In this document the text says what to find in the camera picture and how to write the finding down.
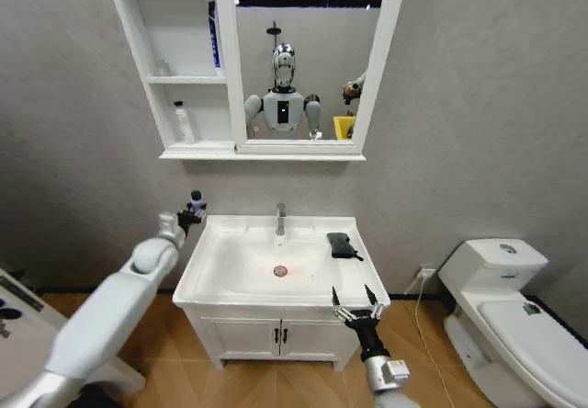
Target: bathroom sink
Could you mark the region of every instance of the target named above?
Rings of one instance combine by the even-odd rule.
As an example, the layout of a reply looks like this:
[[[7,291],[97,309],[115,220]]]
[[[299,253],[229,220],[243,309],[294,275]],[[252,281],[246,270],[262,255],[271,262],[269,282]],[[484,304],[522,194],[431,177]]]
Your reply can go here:
[[[275,216],[209,216],[174,302],[331,306],[335,287],[343,305],[361,307],[366,284],[390,303],[354,218],[287,217],[285,234],[276,228]],[[332,258],[328,232],[347,233],[364,261]]]

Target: toilet seat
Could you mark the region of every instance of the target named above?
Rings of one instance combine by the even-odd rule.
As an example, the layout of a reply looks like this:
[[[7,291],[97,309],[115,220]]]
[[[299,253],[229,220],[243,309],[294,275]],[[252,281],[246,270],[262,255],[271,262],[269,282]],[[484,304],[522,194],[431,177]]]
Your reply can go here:
[[[561,399],[588,408],[588,350],[535,303],[483,302],[478,308],[513,356]]]

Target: gray wall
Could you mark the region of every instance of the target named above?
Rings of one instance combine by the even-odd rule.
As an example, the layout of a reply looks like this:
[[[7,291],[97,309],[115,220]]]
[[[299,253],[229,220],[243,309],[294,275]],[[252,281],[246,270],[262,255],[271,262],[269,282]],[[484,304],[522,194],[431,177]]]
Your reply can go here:
[[[305,97],[319,96],[323,138],[334,139],[332,117],[344,116],[348,109],[357,113],[359,100],[348,107],[341,94],[345,83],[366,71],[378,16],[379,9],[365,8],[237,7],[244,96],[263,97],[267,88],[274,85],[271,62],[274,38],[266,34],[266,28],[275,20],[282,28],[278,42],[291,43],[296,52],[292,84]],[[261,115],[252,125],[260,129],[254,136],[256,139],[269,138]],[[299,128],[298,137],[309,137],[306,120]]]
[[[551,260],[528,291],[588,336],[586,14],[404,0],[367,162],[182,163],[157,160],[112,0],[0,0],[0,259],[95,285],[200,187],[212,213],[357,216],[390,292],[465,239],[525,238]]]

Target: faucet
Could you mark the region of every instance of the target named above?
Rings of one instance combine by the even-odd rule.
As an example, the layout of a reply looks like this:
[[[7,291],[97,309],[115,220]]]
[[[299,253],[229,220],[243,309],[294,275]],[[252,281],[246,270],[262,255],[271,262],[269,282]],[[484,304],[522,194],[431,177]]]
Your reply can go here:
[[[276,204],[277,208],[277,229],[276,235],[282,236],[286,232],[284,231],[284,219],[286,218],[286,205],[284,203]]]

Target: mirror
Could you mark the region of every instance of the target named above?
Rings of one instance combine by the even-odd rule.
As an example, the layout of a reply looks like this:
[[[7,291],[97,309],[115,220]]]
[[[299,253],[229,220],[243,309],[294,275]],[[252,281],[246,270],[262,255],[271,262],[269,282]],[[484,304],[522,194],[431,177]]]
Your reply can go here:
[[[235,0],[247,139],[353,139],[381,0]]]

